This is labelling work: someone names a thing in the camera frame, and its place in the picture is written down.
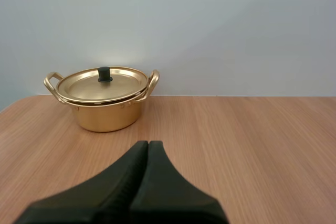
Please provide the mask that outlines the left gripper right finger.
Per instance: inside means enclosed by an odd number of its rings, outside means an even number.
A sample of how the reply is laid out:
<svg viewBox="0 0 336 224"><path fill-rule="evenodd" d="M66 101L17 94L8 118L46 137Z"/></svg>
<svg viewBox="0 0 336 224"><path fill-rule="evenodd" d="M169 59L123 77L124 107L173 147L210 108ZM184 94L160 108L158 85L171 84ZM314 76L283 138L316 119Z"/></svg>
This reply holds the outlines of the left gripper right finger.
<svg viewBox="0 0 336 224"><path fill-rule="evenodd" d="M161 141L151 141L146 170L130 206L131 223L228 223L218 200L187 181Z"/></svg>

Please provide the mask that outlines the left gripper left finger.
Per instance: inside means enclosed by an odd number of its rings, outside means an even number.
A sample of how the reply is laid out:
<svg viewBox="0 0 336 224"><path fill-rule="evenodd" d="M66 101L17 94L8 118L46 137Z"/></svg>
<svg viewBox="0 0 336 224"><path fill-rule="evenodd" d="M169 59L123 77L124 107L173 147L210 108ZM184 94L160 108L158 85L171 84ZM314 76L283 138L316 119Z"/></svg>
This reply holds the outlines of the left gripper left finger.
<svg viewBox="0 0 336 224"><path fill-rule="evenodd" d="M129 223L130 205L148 161L147 141L136 142L87 181L31 203L16 223Z"/></svg>

